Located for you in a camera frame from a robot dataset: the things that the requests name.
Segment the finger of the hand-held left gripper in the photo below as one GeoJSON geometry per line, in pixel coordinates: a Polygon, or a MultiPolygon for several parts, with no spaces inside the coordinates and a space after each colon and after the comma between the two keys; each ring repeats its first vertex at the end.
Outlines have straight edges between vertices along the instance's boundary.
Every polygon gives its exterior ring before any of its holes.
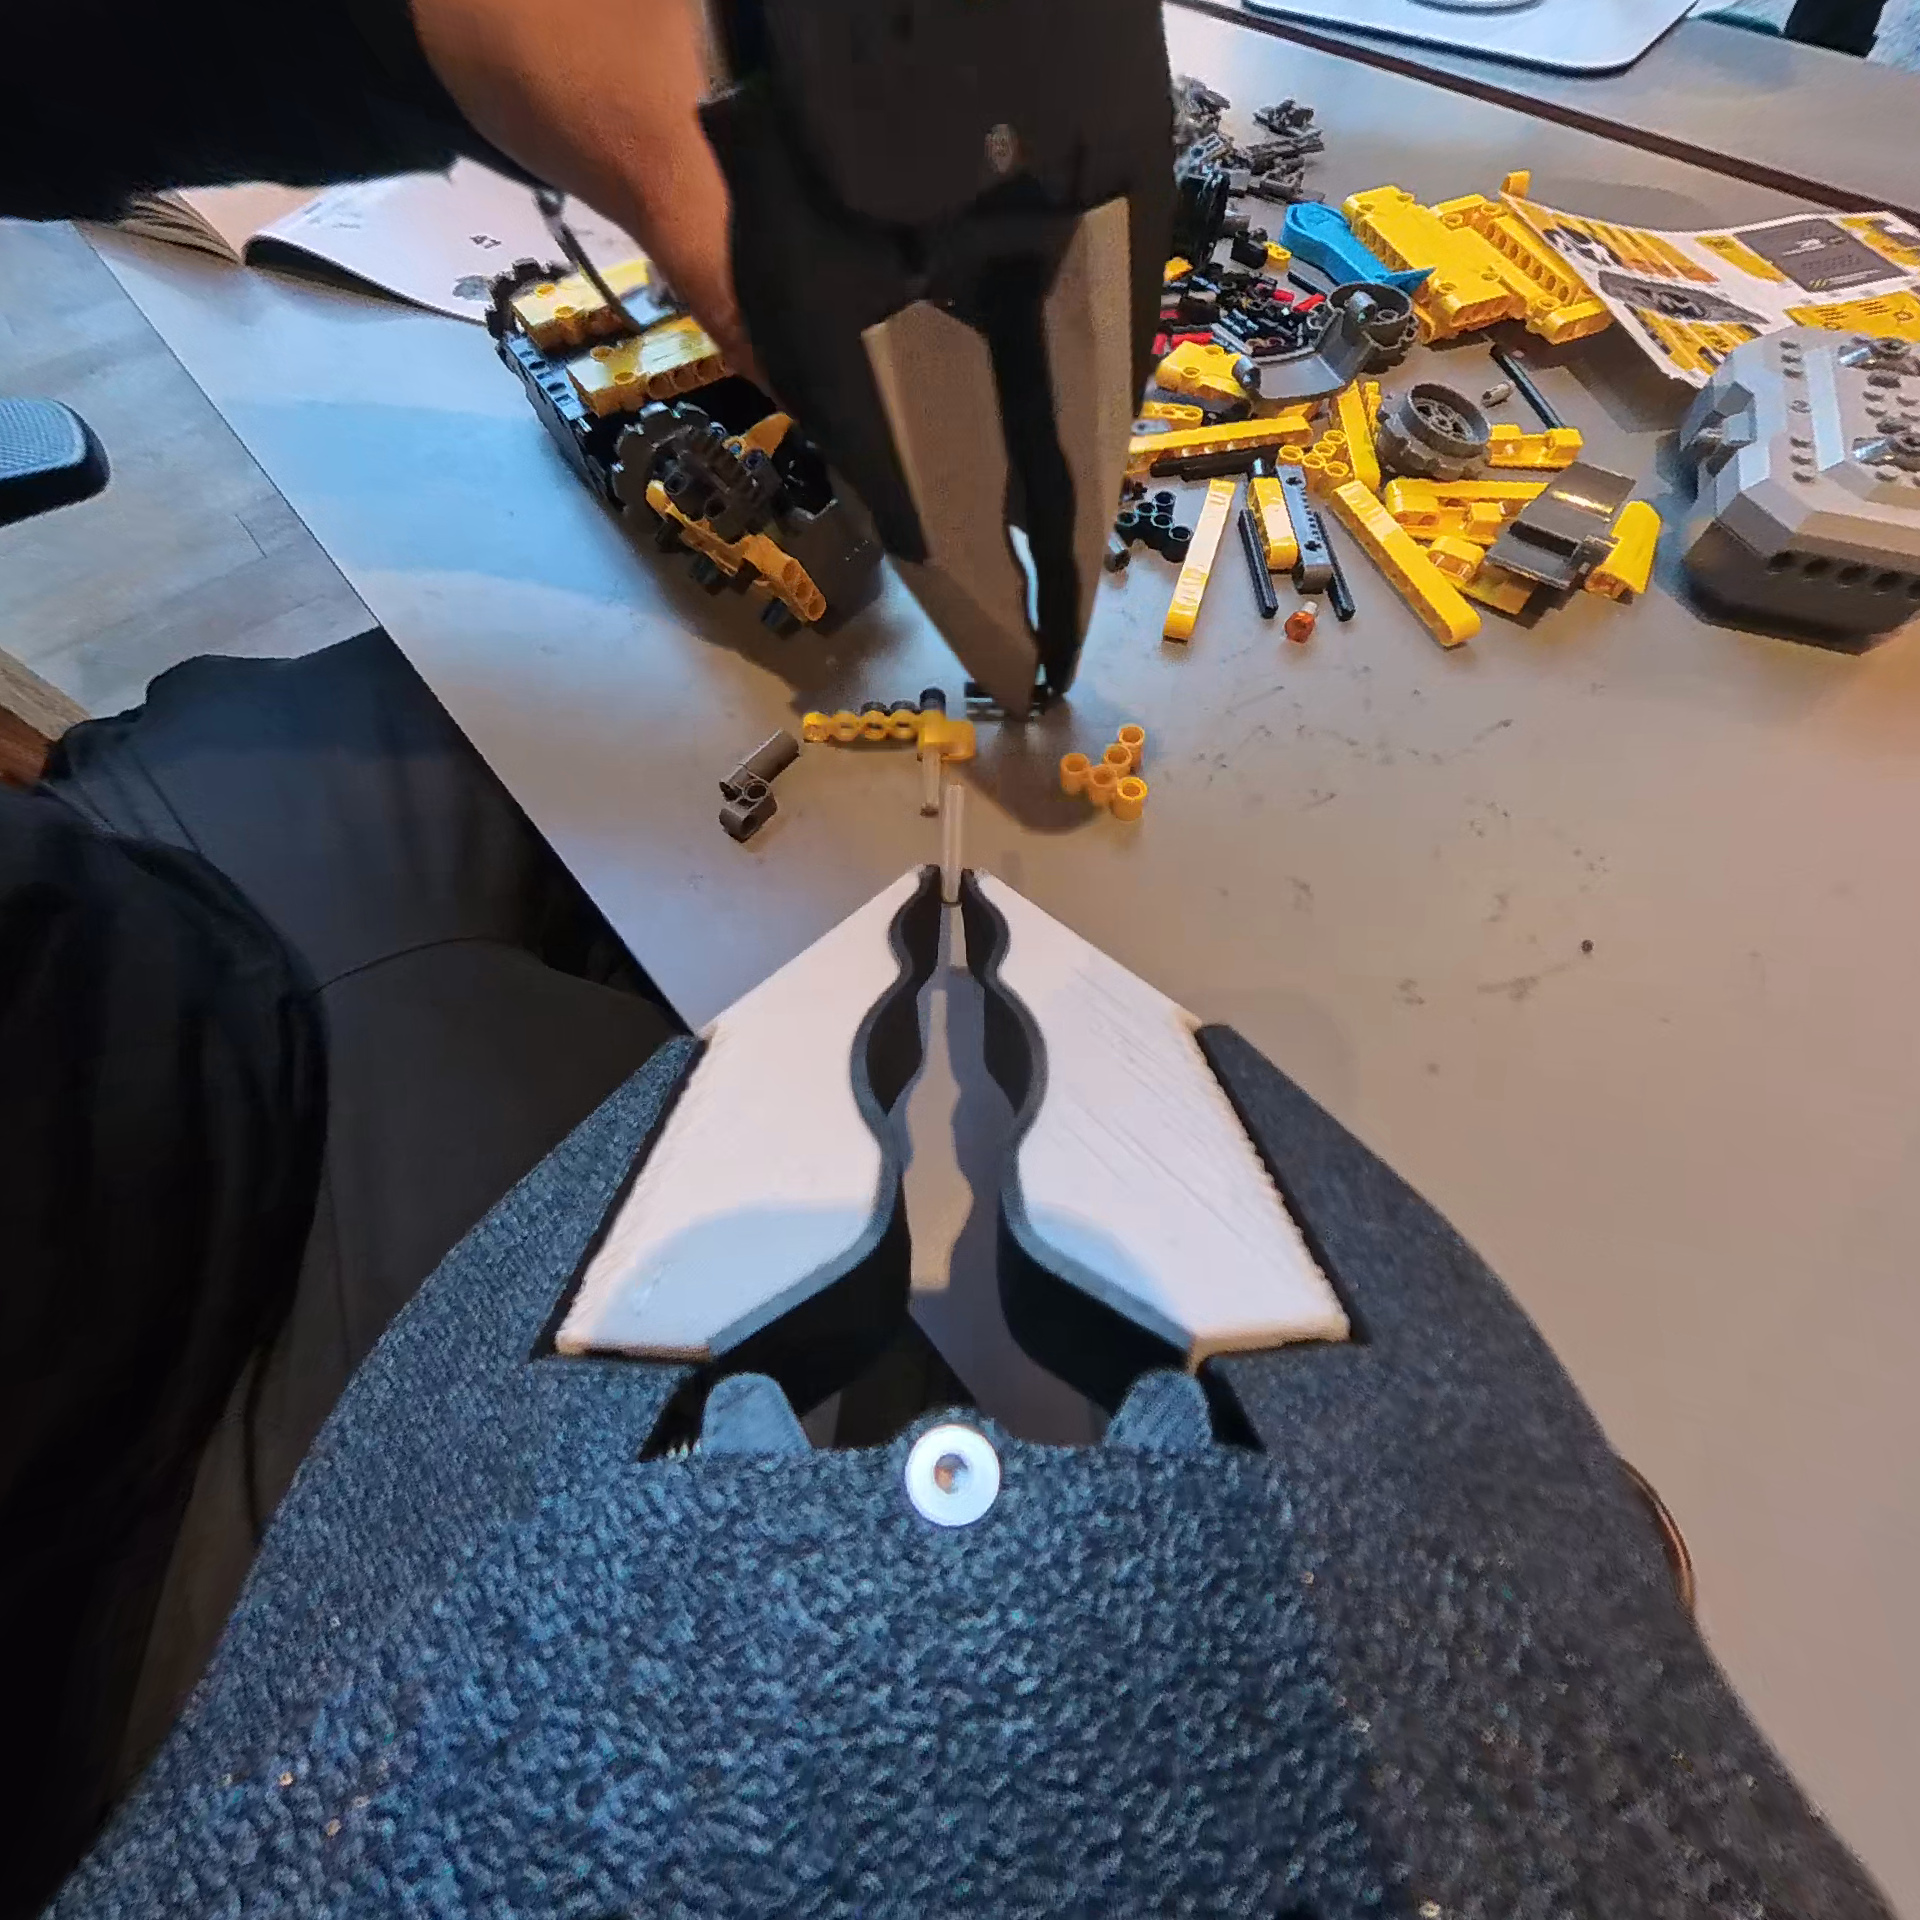
{"type": "Polygon", "coordinates": [[[1111,545],[1129,407],[1129,204],[1077,211],[1040,290],[1040,390],[1018,397],[1018,513],[1034,581],[1040,689],[1060,697],[1111,545]]]}
{"type": "Polygon", "coordinates": [[[926,544],[926,556],[901,556],[893,572],[975,682],[998,702],[1030,702],[1040,641],[1023,545],[1007,513],[1009,451],[991,339],[930,301],[912,301],[868,325],[863,345],[926,544]]]}

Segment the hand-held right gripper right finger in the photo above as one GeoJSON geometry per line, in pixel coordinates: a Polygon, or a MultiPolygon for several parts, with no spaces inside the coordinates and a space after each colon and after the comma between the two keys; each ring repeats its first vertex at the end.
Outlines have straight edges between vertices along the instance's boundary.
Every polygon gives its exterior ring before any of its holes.
{"type": "Polygon", "coordinates": [[[1344,1342],[1350,1320],[1211,1070],[1206,1025],[1007,878],[962,878],[983,1070],[1017,1112],[998,1312],[1077,1393],[1344,1342]]]}

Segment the thin grey axle rod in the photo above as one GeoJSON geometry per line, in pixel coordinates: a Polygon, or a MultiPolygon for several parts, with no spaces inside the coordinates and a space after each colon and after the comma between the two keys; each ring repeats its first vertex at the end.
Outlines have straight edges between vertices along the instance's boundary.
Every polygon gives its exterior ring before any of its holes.
{"type": "Polygon", "coordinates": [[[943,689],[921,689],[921,815],[943,825],[943,898],[962,896],[962,785],[955,770],[975,763],[975,721],[944,711],[943,689]]]}

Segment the person's left hand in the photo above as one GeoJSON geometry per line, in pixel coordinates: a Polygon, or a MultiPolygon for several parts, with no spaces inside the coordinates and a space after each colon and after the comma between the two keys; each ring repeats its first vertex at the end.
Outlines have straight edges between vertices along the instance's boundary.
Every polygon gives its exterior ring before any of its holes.
{"type": "Polygon", "coordinates": [[[576,196],[639,241],[734,375],[761,375],[732,282],[732,187],[701,124],[703,71],[616,83],[586,122],[576,196]]]}

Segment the grey desk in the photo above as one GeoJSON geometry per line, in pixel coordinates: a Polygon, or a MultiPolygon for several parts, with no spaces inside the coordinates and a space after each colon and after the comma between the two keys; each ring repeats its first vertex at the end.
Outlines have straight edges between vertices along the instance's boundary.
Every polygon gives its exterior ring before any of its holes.
{"type": "MultiPolygon", "coordinates": [[[[709,1021],[905,863],[901,756],[824,753],[732,849],[800,702],[955,682],[921,603],[773,641],[556,464],[481,325],[93,230],[360,598],[639,965],[709,1021]]],[[[1847,659],[1641,598],[1439,653],[1343,544],[1287,646],[1223,534],[1100,590],[1077,682],[983,731],[969,853],[1230,1021],[1537,1317],[1676,1514],[1719,1664],[1917,1916],[1917,626],[1847,659]],[[1058,787],[1149,726],[1136,825],[1058,787]]]]}

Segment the small yellow toy beam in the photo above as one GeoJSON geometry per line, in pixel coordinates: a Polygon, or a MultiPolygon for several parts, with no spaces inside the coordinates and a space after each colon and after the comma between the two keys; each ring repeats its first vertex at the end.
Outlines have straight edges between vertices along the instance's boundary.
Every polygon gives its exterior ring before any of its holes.
{"type": "Polygon", "coordinates": [[[969,763],[978,753],[975,715],[944,711],[944,689],[921,689],[917,697],[868,697],[856,711],[807,711],[807,748],[912,748],[930,763],[969,763]]]}

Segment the pile of toy parts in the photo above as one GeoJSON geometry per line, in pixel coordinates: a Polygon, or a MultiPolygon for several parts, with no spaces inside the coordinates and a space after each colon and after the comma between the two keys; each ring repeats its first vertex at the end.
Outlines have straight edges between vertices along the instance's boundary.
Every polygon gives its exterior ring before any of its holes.
{"type": "Polygon", "coordinates": [[[1438,646],[1479,634],[1479,609],[1532,613],[1570,595],[1633,603],[1649,581],[1660,513],[1638,479],[1593,470],[1512,339],[1482,390],[1431,379],[1431,345],[1523,331],[1570,345],[1608,331],[1603,301],[1500,196],[1414,197],[1393,186],[1336,211],[1388,267],[1431,267],[1420,292],[1344,282],[1284,247],[1284,204],[1308,197],[1324,151],[1313,110],[1252,110],[1174,77],[1174,253],[1149,397],[1136,411],[1103,569],[1158,551],[1178,569],[1163,641],[1189,641],[1217,551],[1236,532],[1264,613],[1287,641],[1313,609],[1358,613],[1330,525],[1384,572],[1438,646]]]}

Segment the small yellow angled connector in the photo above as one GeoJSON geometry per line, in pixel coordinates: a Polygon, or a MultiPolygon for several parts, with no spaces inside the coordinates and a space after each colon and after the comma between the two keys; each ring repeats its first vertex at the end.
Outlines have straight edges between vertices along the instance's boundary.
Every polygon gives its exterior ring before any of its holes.
{"type": "Polygon", "coordinates": [[[1149,815],[1149,726],[1123,721],[1100,753],[1060,753],[1058,787],[1136,825],[1149,815]]]}

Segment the white instruction booklet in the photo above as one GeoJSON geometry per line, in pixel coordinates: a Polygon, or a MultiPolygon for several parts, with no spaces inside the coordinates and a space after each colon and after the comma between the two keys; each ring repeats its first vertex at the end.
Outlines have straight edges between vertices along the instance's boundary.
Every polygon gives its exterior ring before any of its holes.
{"type": "Polygon", "coordinates": [[[224,261],[331,267],[452,319],[485,319],[488,277],[513,255],[565,261],[535,196],[466,158],[331,187],[159,187],[139,196],[121,227],[224,261]]]}

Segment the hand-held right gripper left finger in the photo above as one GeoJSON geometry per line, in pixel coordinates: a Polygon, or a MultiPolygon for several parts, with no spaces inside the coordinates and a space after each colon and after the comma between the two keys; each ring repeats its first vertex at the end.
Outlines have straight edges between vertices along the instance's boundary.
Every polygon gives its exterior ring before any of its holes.
{"type": "Polygon", "coordinates": [[[943,872],[912,870],[701,1038],[574,1299],[565,1358],[846,1389],[901,1328],[912,1224],[889,1112],[921,1075],[943,872]]]}

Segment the yellow black toy vehicle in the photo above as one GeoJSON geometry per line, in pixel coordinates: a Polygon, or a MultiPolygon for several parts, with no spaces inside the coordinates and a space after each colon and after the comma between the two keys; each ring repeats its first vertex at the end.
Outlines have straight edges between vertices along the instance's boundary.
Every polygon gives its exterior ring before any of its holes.
{"type": "Polygon", "coordinates": [[[600,277],[616,307],[589,275],[521,255],[488,277],[485,325],[567,470],[610,504],[628,414],[701,394],[732,379],[732,363],[639,253],[600,267],[600,277]]]}

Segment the grey toy battery box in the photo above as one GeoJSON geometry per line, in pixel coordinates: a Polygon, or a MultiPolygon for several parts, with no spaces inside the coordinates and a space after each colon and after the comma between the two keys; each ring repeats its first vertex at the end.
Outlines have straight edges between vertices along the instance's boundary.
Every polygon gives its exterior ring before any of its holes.
{"type": "Polygon", "coordinates": [[[1697,609],[1867,653],[1920,609],[1920,345],[1783,325],[1735,345],[1676,424],[1697,609]]]}

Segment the yellow grey wheel assembly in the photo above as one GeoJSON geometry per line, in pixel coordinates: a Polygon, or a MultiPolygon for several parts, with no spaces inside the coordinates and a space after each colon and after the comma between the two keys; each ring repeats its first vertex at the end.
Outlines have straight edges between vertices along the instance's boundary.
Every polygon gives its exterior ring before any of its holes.
{"type": "Polygon", "coordinates": [[[777,634],[876,595],[876,534],[790,414],[726,424],[690,397],[639,407],[616,441],[610,496],[628,513],[652,513],[659,545],[685,545],[703,590],[748,595],[777,634]]]}

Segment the person's black top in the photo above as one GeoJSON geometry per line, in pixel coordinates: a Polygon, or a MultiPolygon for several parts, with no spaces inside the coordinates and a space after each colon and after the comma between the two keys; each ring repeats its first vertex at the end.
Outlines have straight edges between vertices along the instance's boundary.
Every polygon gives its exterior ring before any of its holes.
{"type": "Polygon", "coordinates": [[[0,1911],[115,1785],[207,1436],[287,1312],[328,1143],[317,994],[195,853],[0,802],[0,1911]]]}

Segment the blue brick separator tool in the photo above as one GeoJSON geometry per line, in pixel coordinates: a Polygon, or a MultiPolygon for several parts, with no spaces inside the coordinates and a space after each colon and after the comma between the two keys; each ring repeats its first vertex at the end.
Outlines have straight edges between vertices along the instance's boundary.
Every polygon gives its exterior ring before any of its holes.
{"type": "Polygon", "coordinates": [[[1431,267],[1388,267],[1336,204],[1296,197],[1284,204],[1284,247],[1297,267],[1319,275],[1330,301],[1344,282],[1384,282],[1393,292],[1420,292],[1431,267]]]}

